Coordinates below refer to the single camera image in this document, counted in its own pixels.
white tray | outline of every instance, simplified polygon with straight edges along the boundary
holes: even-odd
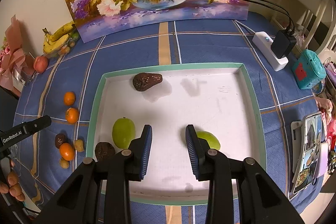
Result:
[[[162,83],[145,92],[132,85],[134,75],[155,72]],[[213,133],[227,157],[255,158],[266,170],[266,149],[257,99],[246,68],[240,63],[199,63],[115,71],[102,76],[95,95],[86,156],[98,142],[112,140],[118,118],[133,120],[136,137],[145,124],[153,130],[147,174],[130,182],[132,201],[161,205],[205,204],[209,182],[193,175],[185,144],[185,127]],[[234,198],[236,181],[232,181]]]

teal box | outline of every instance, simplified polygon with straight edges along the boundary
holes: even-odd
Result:
[[[292,67],[301,90],[311,89],[326,77],[326,70],[315,52],[305,49]]]

phone screen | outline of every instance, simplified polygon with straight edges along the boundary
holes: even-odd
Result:
[[[303,158],[299,159],[301,165],[299,176],[293,191],[294,194],[309,185],[313,180],[320,153],[321,134],[321,114],[308,117],[305,120]]]

black power adapter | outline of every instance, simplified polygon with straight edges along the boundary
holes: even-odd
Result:
[[[273,40],[271,50],[274,52],[275,56],[280,59],[284,56],[287,57],[295,44],[296,38],[294,36],[289,35],[286,30],[280,30]]]

red patch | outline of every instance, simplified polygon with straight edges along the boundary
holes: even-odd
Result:
[[[302,63],[299,63],[299,65],[295,69],[295,75],[299,81],[302,81],[305,77],[307,77],[307,73],[303,69]]]

